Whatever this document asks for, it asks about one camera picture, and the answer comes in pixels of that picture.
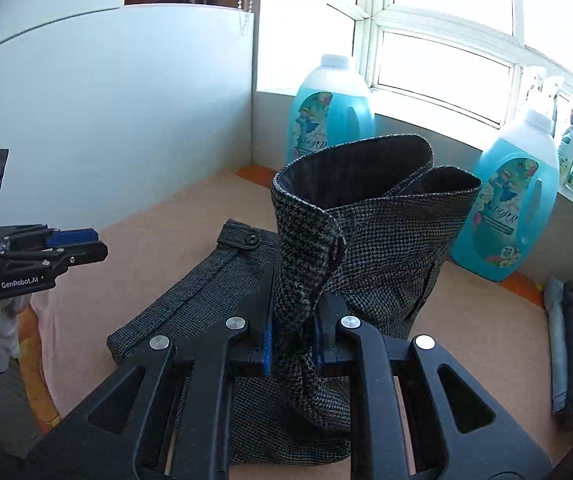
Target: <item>blue detergent bottle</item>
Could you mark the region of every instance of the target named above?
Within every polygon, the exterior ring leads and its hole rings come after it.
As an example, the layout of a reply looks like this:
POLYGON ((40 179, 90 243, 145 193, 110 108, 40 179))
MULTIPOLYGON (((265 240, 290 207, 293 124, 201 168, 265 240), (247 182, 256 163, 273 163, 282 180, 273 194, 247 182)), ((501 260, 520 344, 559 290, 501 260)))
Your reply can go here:
POLYGON ((351 140, 375 137, 375 115, 353 59, 327 54, 295 96, 286 149, 288 162, 351 140))
POLYGON ((552 103, 535 92, 482 153, 474 171, 482 189, 451 256, 494 282, 508 277, 525 259, 553 211, 559 159, 551 136, 551 108, 552 103))

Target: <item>bottle handle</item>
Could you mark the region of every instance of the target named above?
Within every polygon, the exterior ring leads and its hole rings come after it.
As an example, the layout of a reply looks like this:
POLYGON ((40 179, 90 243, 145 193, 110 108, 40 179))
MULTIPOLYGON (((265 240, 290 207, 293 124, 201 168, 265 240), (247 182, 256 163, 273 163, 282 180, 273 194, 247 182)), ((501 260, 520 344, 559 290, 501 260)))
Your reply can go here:
POLYGON ((533 241, 533 230, 534 230, 534 220, 537 216, 537 211, 540 208, 541 204, 541 192, 543 188, 543 182, 541 181, 541 177, 538 177, 535 180, 535 183, 532 184, 531 189, 527 192, 526 196, 524 197, 524 201, 526 202, 527 210, 524 215, 523 224, 526 226, 524 235, 521 235, 519 238, 519 243, 524 246, 530 245, 533 241))
POLYGON ((363 139, 362 132, 360 131, 360 121, 357 118, 357 112, 355 108, 349 106, 346 110, 346 131, 353 133, 357 133, 357 138, 353 138, 350 140, 358 140, 363 139))

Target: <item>white bottle cap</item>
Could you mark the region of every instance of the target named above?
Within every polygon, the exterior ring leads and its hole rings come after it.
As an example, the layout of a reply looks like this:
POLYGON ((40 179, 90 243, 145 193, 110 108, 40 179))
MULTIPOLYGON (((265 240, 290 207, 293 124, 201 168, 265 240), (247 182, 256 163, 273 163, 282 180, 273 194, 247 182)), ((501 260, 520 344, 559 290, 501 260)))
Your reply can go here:
POLYGON ((546 115, 540 114, 535 110, 526 109, 523 115, 524 121, 527 121, 535 126, 541 128, 546 133, 550 134, 553 129, 553 121, 546 115))
POLYGON ((336 66, 339 68, 353 68, 355 66, 354 57, 337 56, 336 54, 324 54, 322 65, 336 66))

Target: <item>houndstooth trousers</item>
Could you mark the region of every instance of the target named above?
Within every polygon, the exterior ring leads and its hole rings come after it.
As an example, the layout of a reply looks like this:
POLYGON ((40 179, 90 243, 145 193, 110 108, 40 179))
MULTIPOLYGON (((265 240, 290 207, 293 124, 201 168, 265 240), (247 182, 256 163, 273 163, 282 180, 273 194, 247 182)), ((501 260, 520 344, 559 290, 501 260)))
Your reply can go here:
POLYGON ((153 335, 190 337, 229 317, 277 265, 272 374, 235 380, 231 462, 346 458, 348 381, 316 373, 314 309, 332 292, 382 333, 408 337, 480 187, 465 171, 432 165, 429 143, 413 135, 295 160, 274 179, 278 235, 226 222, 210 256, 108 337, 116 362, 153 335))

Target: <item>black button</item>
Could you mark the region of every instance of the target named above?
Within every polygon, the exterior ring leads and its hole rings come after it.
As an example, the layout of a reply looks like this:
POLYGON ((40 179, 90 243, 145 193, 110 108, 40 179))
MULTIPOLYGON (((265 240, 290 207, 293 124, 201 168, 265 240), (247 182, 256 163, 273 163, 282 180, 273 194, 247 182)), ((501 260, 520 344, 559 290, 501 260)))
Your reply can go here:
POLYGON ((258 235, 251 234, 248 235, 244 241, 247 245, 257 245, 260 243, 260 237, 258 235))

